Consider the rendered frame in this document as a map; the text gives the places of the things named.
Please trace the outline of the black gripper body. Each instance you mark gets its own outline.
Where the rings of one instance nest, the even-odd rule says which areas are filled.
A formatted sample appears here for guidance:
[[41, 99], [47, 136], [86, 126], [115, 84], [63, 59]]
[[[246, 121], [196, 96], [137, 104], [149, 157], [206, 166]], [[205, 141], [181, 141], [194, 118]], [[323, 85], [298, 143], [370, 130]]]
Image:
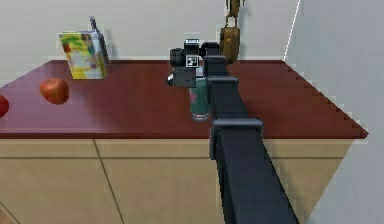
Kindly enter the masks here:
[[196, 69], [186, 66], [186, 55], [182, 48], [170, 50], [171, 73], [167, 84], [174, 87], [194, 88], [196, 86]]

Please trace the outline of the green thermos bottle pink flower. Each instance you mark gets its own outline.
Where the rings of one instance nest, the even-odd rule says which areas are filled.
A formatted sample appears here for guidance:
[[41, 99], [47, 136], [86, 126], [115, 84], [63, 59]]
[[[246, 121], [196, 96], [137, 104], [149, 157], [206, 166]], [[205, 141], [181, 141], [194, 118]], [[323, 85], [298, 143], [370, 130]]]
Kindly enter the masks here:
[[189, 89], [190, 112], [195, 120], [206, 120], [210, 113], [205, 78], [197, 78], [196, 86]]

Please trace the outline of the red-topped beige cupboard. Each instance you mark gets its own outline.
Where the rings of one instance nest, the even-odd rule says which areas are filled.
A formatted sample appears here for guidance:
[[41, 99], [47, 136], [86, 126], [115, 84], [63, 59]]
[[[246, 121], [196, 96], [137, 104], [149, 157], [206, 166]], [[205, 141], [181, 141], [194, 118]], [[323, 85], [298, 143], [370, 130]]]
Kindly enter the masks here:
[[[0, 88], [0, 223], [224, 224], [209, 124], [166, 83], [164, 61], [117, 61], [102, 80], [71, 80], [62, 105], [41, 82], [68, 79], [51, 61]], [[243, 61], [231, 73], [300, 220], [355, 140], [367, 133], [281, 61]]]

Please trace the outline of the yellow green carton box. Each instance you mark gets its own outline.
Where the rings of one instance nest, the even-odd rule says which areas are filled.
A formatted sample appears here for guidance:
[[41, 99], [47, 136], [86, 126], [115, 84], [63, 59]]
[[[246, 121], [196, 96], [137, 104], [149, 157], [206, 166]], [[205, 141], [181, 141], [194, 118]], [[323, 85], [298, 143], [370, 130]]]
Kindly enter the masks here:
[[90, 30], [58, 34], [73, 79], [104, 79], [110, 64], [105, 39], [95, 17], [90, 16], [89, 20]]

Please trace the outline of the red apple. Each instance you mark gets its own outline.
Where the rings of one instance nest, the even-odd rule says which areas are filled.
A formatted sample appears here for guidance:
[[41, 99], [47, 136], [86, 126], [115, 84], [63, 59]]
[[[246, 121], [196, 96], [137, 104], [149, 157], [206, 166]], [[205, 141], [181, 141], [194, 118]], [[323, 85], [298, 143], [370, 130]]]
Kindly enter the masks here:
[[3, 117], [9, 111], [9, 101], [0, 95], [0, 118]]
[[42, 81], [39, 91], [42, 97], [51, 104], [61, 105], [69, 99], [69, 85], [60, 78]]

